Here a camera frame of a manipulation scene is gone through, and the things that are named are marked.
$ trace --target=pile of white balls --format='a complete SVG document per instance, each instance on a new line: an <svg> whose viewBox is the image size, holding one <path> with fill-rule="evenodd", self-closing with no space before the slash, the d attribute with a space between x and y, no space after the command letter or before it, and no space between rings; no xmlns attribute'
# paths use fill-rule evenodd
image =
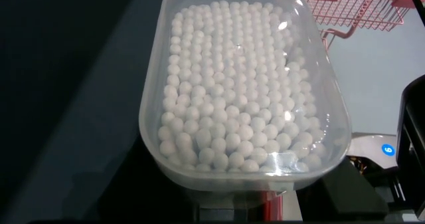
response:
<svg viewBox="0 0 425 224"><path fill-rule="evenodd" d="M158 131L172 164L229 172L321 167L325 132L291 25L271 3L215 1L175 15Z"/></svg>

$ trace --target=plastic container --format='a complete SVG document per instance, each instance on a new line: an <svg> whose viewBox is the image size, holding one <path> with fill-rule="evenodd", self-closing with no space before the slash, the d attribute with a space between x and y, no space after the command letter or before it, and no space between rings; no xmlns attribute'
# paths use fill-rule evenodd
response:
<svg viewBox="0 0 425 224"><path fill-rule="evenodd" d="M315 96L317 107L315 116L319 119L324 131L324 138L321 143L327 148L326 154L321 159L321 167L307 172L282 171L276 164L273 171L265 172L201 172L176 166L161 154L159 150L161 141L157 133L161 127L161 115L164 113L162 106L163 91L168 77L167 67L169 65L173 18L183 8L191 5L209 5L213 1L221 0L163 0L139 113L139 128L147 149L167 177L192 190L214 192L287 191L300 189L313 183L335 168L344 158L351 140L351 127L335 74L321 42L311 11L304 0L225 1L229 3L247 1L249 4L254 2L271 3L275 7L281 7L290 16L292 25L289 27L288 24L288 28L293 34L294 42L290 46L287 45L284 52L288 62L295 59L300 48L305 58L303 68L309 73L311 93ZM240 47L243 48L243 44L235 48L239 49ZM275 152L268 154L268 157L274 157L277 162L281 162L287 154L286 152L282 154Z"/></svg>

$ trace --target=black surface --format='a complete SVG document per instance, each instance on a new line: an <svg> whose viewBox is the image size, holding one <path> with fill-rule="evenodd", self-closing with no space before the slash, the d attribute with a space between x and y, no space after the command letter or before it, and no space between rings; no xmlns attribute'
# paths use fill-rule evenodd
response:
<svg viewBox="0 0 425 224"><path fill-rule="evenodd" d="M2 0L0 210L14 197L129 0Z"/></svg>

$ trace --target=white foam ball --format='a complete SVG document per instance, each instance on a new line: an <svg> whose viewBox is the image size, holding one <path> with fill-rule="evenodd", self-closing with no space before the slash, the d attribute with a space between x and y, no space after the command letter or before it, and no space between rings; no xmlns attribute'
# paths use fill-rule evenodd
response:
<svg viewBox="0 0 425 224"><path fill-rule="evenodd" d="M266 145L264 145L264 150L268 153L278 153L280 150L280 145L276 140L268 140Z"/></svg>
<svg viewBox="0 0 425 224"><path fill-rule="evenodd" d="M268 125L264 128L263 133L265 133L265 135L267 135L267 138L268 138L269 140L272 140L272 139L275 139L275 138L276 138L276 136L278 135L279 131L278 131L278 128L277 128L277 127L275 127L275 125L273 125L273 124L268 124Z"/></svg>
<svg viewBox="0 0 425 224"><path fill-rule="evenodd" d="M223 97L216 97L212 100L211 104L216 110L224 110L226 108L226 100Z"/></svg>
<svg viewBox="0 0 425 224"><path fill-rule="evenodd" d="M258 163L254 160L245 160L244 164L240 169L245 172L255 172L258 171L260 167L258 166Z"/></svg>
<svg viewBox="0 0 425 224"><path fill-rule="evenodd" d="M231 119L227 120L227 122L225 124L226 132L228 134L235 133L235 132L238 131L239 126L240 126L239 122L237 120L235 120L234 118L231 118Z"/></svg>
<svg viewBox="0 0 425 224"><path fill-rule="evenodd" d="M237 148L237 152L242 154L244 158L247 158L251 155L253 149L252 142L242 141Z"/></svg>
<svg viewBox="0 0 425 224"><path fill-rule="evenodd" d="M312 144L313 136L308 132L301 132L297 136L297 141L303 142L305 144Z"/></svg>
<svg viewBox="0 0 425 224"><path fill-rule="evenodd" d="M327 155L326 147L322 143L319 143L319 142L316 142L316 143L311 145L311 152L313 154L318 155L321 158L324 158Z"/></svg>
<svg viewBox="0 0 425 224"><path fill-rule="evenodd" d="M321 167L321 159L316 154L310 154L303 159L303 162L307 164L309 170L315 171Z"/></svg>
<svg viewBox="0 0 425 224"><path fill-rule="evenodd" d="M168 161L176 166L181 166L182 161L180 160L180 155L178 153L171 154L171 156L168 157Z"/></svg>
<svg viewBox="0 0 425 224"><path fill-rule="evenodd" d="M200 109L199 113L202 117L210 116L214 112L214 105L208 102L204 102L203 104L200 105L199 109Z"/></svg>
<svg viewBox="0 0 425 224"><path fill-rule="evenodd" d="M254 131L248 125L241 125L238 129L238 134L240 136L240 139L245 141L250 140L252 138L252 136L254 135Z"/></svg>
<svg viewBox="0 0 425 224"><path fill-rule="evenodd" d="M282 131L282 129L285 126L285 118L281 117L281 116L275 116L272 118L272 121L270 122L271 124L275 125L275 127L278 129L278 131Z"/></svg>
<svg viewBox="0 0 425 224"><path fill-rule="evenodd" d="M262 118L268 124L272 119L272 113L270 110L263 108L259 111L258 117Z"/></svg>
<svg viewBox="0 0 425 224"><path fill-rule="evenodd" d="M195 165L198 162L197 154L192 149L181 150L180 159L184 164Z"/></svg>
<svg viewBox="0 0 425 224"><path fill-rule="evenodd" d="M268 154L264 148L254 148L250 159L254 160L258 165L263 164L267 160Z"/></svg>
<svg viewBox="0 0 425 224"><path fill-rule="evenodd" d="M216 123L210 128L212 138L223 138L226 135L226 128L221 123Z"/></svg>
<svg viewBox="0 0 425 224"><path fill-rule="evenodd" d="M159 145L159 152L168 158L171 154L177 152L177 148L171 140L165 140Z"/></svg>
<svg viewBox="0 0 425 224"><path fill-rule="evenodd" d="M258 105L260 108L268 108L270 105L270 98L268 96L258 97Z"/></svg>
<svg viewBox="0 0 425 224"><path fill-rule="evenodd" d="M239 168L244 164L244 161L244 156L238 152L234 152L228 157L228 164L231 168Z"/></svg>
<svg viewBox="0 0 425 224"><path fill-rule="evenodd" d="M294 151L299 159L307 157L307 155L310 153L309 146L303 142L294 143L290 150Z"/></svg>
<svg viewBox="0 0 425 224"><path fill-rule="evenodd" d="M161 123L162 123L162 125L168 125L170 123L170 121L172 121L172 119L174 119L174 118L175 118L174 113L172 113L172 112L165 112L161 116Z"/></svg>
<svg viewBox="0 0 425 224"><path fill-rule="evenodd" d="M210 130L206 128L200 129L197 132L195 139L200 150L209 147L212 141Z"/></svg>
<svg viewBox="0 0 425 224"><path fill-rule="evenodd" d="M224 109L214 109L211 118L214 122L224 123L227 121L227 113Z"/></svg>
<svg viewBox="0 0 425 224"><path fill-rule="evenodd" d="M228 167L227 155L216 153L213 160L213 164L216 169L226 169Z"/></svg>
<svg viewBox="0 0 425 224"><path fill-rule="evenodd" d="M215 151L212 148L204 148L199 152L199 162L202 164L212 164L215 156Z"/></svg>
<svg viewBox="0 0 425 224"><path fill-rule="evenodd" d="M205 116L199 121L199 128L210 128L213 124L213 119Z"/></svg>
<svg viewBox="0 0 425 224"><path fill-rule="evenodd" d="M199 125L198 122L195 120L187 120L183 126L183 131L190 135L196 134L196 132L198 132L198 129Z"/></svg>
<svg viewBox="0 0 425 224"><path fill-rule="evenodd" d="M224 140L224 138L215 138L211 142L211 148L216 153L224 153L224 151L226 151L226 140Z"/></svg>
<svg viewBox="0 0 425 224"><path fill-rule="evenodd" d="M311 117L308 120L309 120L309 123L310 123L310 125L309 125L310 129L312 129L312 130L320 129L320 119L319 118Z"/></svg>
<svg viewBox="0 0 425 224"><path fill-rule="evenodd" d="M271 103L269 106L269 110L272 113L273 117L281 116L284 113L284 107L282 106L282 104L277 102Z"/></svg>
<svg viewBox="0 0 425 224"><path fill-rule="evenodd" d="M177 97L177 104L182 104L186 107L189 107L191 105L191 97L187 94L181 94L179 97Z"/></svg>
<svg viewBox="0 0 425 224"><path fill-rule="evenodd" d="M276 137L276 141L280 145L280 151L285 151L291 146L292 139L287 134L279 134Z"/></svg>
<svg viewBox="0 0 425 224"><path fill-rule="evenodd" d="M299 134L298 125L291 122L287 123L284 127L284 132L291 138L296 137Z"/></svg>
<svg viewBox="0 0 425 224"><path fill-rule="evenodd" d="M250 141L254 147L263 147L267 143L267 135L263 132L256 132Z"/></svg>

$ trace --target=white ball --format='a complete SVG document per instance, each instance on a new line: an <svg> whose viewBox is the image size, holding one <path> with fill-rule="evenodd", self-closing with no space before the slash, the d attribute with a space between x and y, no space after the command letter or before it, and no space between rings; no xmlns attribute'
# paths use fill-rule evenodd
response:
<svg viewBox="0 0 425 224"><path fill-rule="evenodd" d="M245 107L245 112L250 115L256 115L260 111L260 105L256 102L248 102Z"/></svg>
<svg viewBox="0 0 425 224"><path fill-rule="evenodd" d="M190 106L186 110L186 120L198 120L199 119L199 110L197 107Z"/></svg>
<svg viewBox="0 0 425 224"><path fill-rule="evenodd" d="M312 144L313 143L313 136L308 132L302 132L302 133L298 134L297 141L303 142L305 144Z"/></svg>
<svg viewBox="0 0 425 224"><path fill-rule="evenodd" d="M162 125L168 125L170 123L170 121L172 121L172 119L175 118L174 113L172 112L165 112L162 116L161 116L161 123Z"/></svg>
<svg viewBox="0 0 425 224"><path fill-rule="evenodd" d="M280 151L285 151L291 146L292 139L287 134L279 134L276 137L276 141L280 145Z"/></svg>
<svg viewBox="0 0 425 224"><path fill-rule="evenodd" d="M271 124L275 125L275 127L278 129L278 131L282 131L282 129L285 126L285 118L281 116L275 116L272 118Z"/></svg>
<svg viewBox="0 0 425 224"><path fill-rule="evenodd" d="M171 140L166 140L159 145L159 152L168 158L171 154L177 152L177 148Z"/></svg>
<svg viewBox="0 0 425 224"><path fill-rule="evenodd" d="M217 123L212 125L212 127L210 128L210 133L212 138L224 138L224 136L226 135L226 128L223 124Z"/></svg>
<svg viewBox="0 0 425 224"><path fill-rule="evenodd" d="M276 138L276 136L278 135L279 131L278 131L278 128L275 125L268 124L264 128L263 133L265 133L265 135L267 135L267 138L269 140L273 140L273 139Z"/></svg>
<svg viewBox="0 0 425 224"><path fill-rule="evenodd" d="M299 159L307 157L307 155L310 153L309 146L303 142L294 143L290 150L294 151Z"/></svg>
<svg viewBox="0 0 425 224"><path fill-rule="evenodd" d="M205 88L203 86L200 85L196 85L195 87L192 88L192 97L204 97L207 94L207 91L205 90Z"/></svg>
<svg viewBox="0 0 425 224"><path fill-rule="evenodd" d="M177 104L182 104L186 107L189 107L191 104L191 98L187 94L181 94L179 97L177 97Z"/></svg>
<svg viewBox="0 0 425 224"><path fill-rule="evenodd" d="M320 129L320 119L319 118L311 117L308 120L309 120L309 123L310 123L310 125L309 125L310 129L312 129L312 130Z"/></svg>
<svg viewBox="0 0 425 224"><path fill-rule="evenodd" d="M267 143L267 135L263 132L256 132L251 138L254 147L263 147Z"/></svg>
<svg viewBox="0 0 425 224"><path fill-rule="evenodd" d="M173 118L170 123L169 127L174 134L181 133L183 131L183 120L181 118Z"/></svg>
<svg viewBox="0 0 425 224"><path fill-rule="evenodd" d="M242 141L238 146L237 152L242 154L244 158L247 158L251 155L253 149L252 142Z"/></svg>
<svg viewBox="0 0 425 224"><path fill-rule="evenodd" d="M179 93L180 94L190 94L192 91L192 84L187 82L187 81L183 81L182 83L180 83L179 86Z"/></svg>
<svg viewBox="0 0 425 224"><path fill-rule="evenodd" d="M171 156L168 157L168 161L176 166L181 166L182 161L180 160L180 155L178 153L171 154Z"/></svg>
<svg viewBox="0 0 425 224"><path fill-rule="evenodd" d="M162 106L166 112L174 111L175 99L172 97L166 97L162 100Z"/></svg>
<svg viewBox="0 0 425 224"><path fill-rule="evenodd" d="M199 152L199 162L202 164L212 164L215 156L215 151L211 148L204 148Z"/></svg>
<svg viewBox="0 0 425 224"><path fill-rule="evenodd" d="M198 122L195 120L187 120L185 122L185 125L183 126L183 131L190 135L196 134L196 132L198 132L198 129L199 125Z"/></svg>
<svg viewBox="0 0 425 224"><path fill-rule="evenodd" d="M214 109L211 118L214 122L224 123L227 121L227 113L224 109Z"/></svg>
<svg viewBox="0 0 425 224"><path fill-rule="evenodd" d="M268 96L258 97L258 105L260 105L260 108L268 108L270 105L270 98Z"/></svg>
<svg viewBox="0 0 425 224"><path fill-rule="evenodd" d="M264 108L259 111L258 117L262 118L266 124L268 124L268 122L272 119L272 113L268 109Z"/></svg>
<svg viewBox="0 0 425 224"><path fill-rule="evenodd" d="M238 134L240 136L240 139L245 141L250 140L252 138L252 136L254 135L254 131L248 125L241 125L238 129Z"/></svg>
<svg viewBox="0 0 425 224"><path fill-rule="evenodd" d="M247 103L248 103L248 99L243 94L237 95L233 102L233 104L239 109L244 108Z"/></svg>
<svg viewBox="0 0 425 224"><path fill-rule="evenodd" d="M245 172L255 172L258 171L260 167L258 166L258 163L254 160L245 160L244 164L240 169Z"/></svg>
<svg viewBox="0 0 425 224"><path fill-rule="evenodd" d="M208 102L204 102L200 105L199 110L199 113L202 117L210 116L214 112L214 105Z"/></svg>
<svg viewBox="0 0 425 224"><path fill-rule="evenodd" d="M280 150L280 145L276 140L268 140L266 145L264 145L264 150L268 153L278 153Z"/></svg>
<svg viewBox="0 0 425 224"><path fill-rule="evenodd" d="M312 117L316 115L317 108L314 104L306 104L305 105L305 116Z"/></svg>
<svg viewBox="0 0 425 224"><path fill-rule="evenodd" d="M224 110L226 108L226 100L223 97L216 97L212 100L211 104L216 110Z"/></svg>
<svg viewBox="0 0 425 224"><path fill-rule="evenodd" d="M236 93L233 90L227 89L223 92L222 97L226 101L226 104L231 104L231 103L233 103L234 99L236 98Z"/></svg>
<svg viewBox="0 0 425 224"><path fill-rule="evenodd" d="M309 170L315 171L321 167L321 159L316 154L310 154L303 159L303 162L307 164Z"/></svg>
<svg viewBox="0 0 425 224"><path fill-rule="evenodd" d="M239 168L244 161L244 156L238 152L234 152L228 157L228 164L231 168Z"/></svg>
<svg viewBox="0 0 425 224"><path fill-rule="evenodd" d="M323 130L311 130L310 134L313 136L313 142L321 142L325 137L325 132Z"/></svg>
<svg viewBox="0 0 425 224"><path fill-rule="evenodd" d="M319 142L311 145L311 152L313 154L318 155L321 158L324 158L327 155L326 147L322 143L319 143Z"/></svg>
<svg viewBox="0 0 425 224"><path fill-rule="evenodd" d="M200 129L196 136L195 139L197 141L198 144L198 148L201 150L203 148L207 148L211 145L211 133L210 130L206 129L206 128L202 128Z"/></svg>
<svg viewBox="0 0 425 224"><path fill-rule="evenodd" d="M180 159L184 164L195 165L198 162L198 156L192 149L181 150Z"/></svg>
<svg viewBox="0 0 425 224"><path fill-rule="evenodd" d="M193 149L192 137L184 132L177 134L175 138L175 144L180 151L185 149Z"/></svg>
<svg viewBox="0 0 425 224"><path fill-rule="evenodd" d="M240 144L240 136L238 134L228 134L226 136L226 150L231 152L238 148Z"/></svg>
<svg viewBox="0 0 425 224"><path fill-rule="evenodd" d="M240 125L249 125L251 123L251 115L243 112L237 118Z"/></svg>
<svg viewBox="0 0 425 224"><path fill-rule="evenodd" d="M281 116L284 113L284 107L282 106L282 104L277 102L271 103L269 106L269 110L272 113L273 117Z"/></svg>
<svg viewBox="0 0 425 224"><path fill-rule="evenodd" d="M267 160L268 154L264 148L254 148L251 153L251 159L254 160L258 165L263 164Z"/></svg>
<svg viewBox="0 0 425 224"><path fill-rule="evenodd" d="M226 108L228 118L237 118L239 116L239 112L239 108L234 105L230 105Z"/></svg>
<svg viewBox="0 0 425 224"><path fill-rule="evenodd" d="M213 124L213 119L205 116L199 121L199 128L210 128Z"/></svg>
<svg viewBox="0 0 425 224"><path fill-rule="evenodd" d="M172 86L174 86L174 87L179 87L179 85L180 85L180 79L179 79L179 77L178 77L177 75L175 75L175 74L169 75L169 76L167 77L167 84L168 84L168 85L172 85Z"/></svg>
<svg viewBox="0 0 425 224"><path fill-rule="evenodd" d="M231 119L227 120L227 122L226 122L226 125L225 125L226 132L228 134L236 133L239 129L239 126L240 126L239 122L237 120L235 120L234 118L231 118Z"/></svg>
<svg viewBox="0 0 425 224"><path fill-rule="evenodd" d="M214 167L216 169L226 169L228 166L228 157L226 154L215 154Z"/></svg>
<svg viewBox="0 0 425 224"><path fill-rule="evenodd" d="M177 89L172 85L166 85L164 87L164 96L165 97L171 97L171 98L177 98L179 95L177 94Z"/></svg>
<svg viewBox="0 0 425 224"><path fill-rule="evenodd" d="M211 148L216 153L224 153L226 151L226 140L224 138L215 138L211 142Z"/></svg>
<svg viewBox="0 0 425 224"><path fill-rule="evenodd" d="M208 164L198 164L196 170L202 172L211 171L211 166Z"/></svg>
<svg viewBox="0 0 425 224"><path fill-rule="evenodd" d="M284 128L284 132L291 138L295 138L299 134L298 125L291 122L287 123Z"/></svg>
<svg viewBox="0 0 425 224"><path fill-rule="evenodd" d="M168 74L172 75L178 75L180 72L180 67L179 65L176 64L170 64L167 68Z"/></svg>

